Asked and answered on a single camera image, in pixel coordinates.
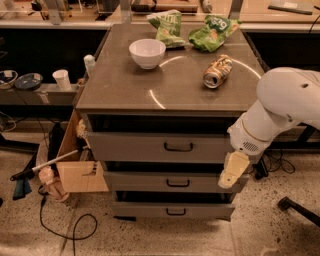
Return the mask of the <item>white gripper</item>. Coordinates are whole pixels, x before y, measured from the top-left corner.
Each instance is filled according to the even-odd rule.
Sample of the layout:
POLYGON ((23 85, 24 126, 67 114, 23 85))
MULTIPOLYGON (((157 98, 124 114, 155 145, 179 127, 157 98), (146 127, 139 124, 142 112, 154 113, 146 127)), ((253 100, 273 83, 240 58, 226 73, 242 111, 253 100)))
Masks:
POLYGON ((236 151, 226 155, 224 169, 218 181, 218 185, 223 189, 231 188, 241 177, 250 164, 248 156, 257 156, 265 150, 266 144, 252 137, 246 130, 244 117, 245 115, 242 114, 227 129, 230 144, 236 151))

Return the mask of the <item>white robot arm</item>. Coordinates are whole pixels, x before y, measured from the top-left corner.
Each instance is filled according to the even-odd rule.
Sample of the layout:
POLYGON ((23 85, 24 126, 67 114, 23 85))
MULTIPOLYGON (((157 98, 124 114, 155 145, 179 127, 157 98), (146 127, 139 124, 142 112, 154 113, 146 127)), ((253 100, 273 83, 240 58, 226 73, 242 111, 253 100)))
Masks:
POLYGON ((275 137, 304 123, 320 129, 320 74, 290 67, 274 68, 258 81, 256 102, 228 128, 234 148, 226 155, 218 185, 232 187, 275 137))

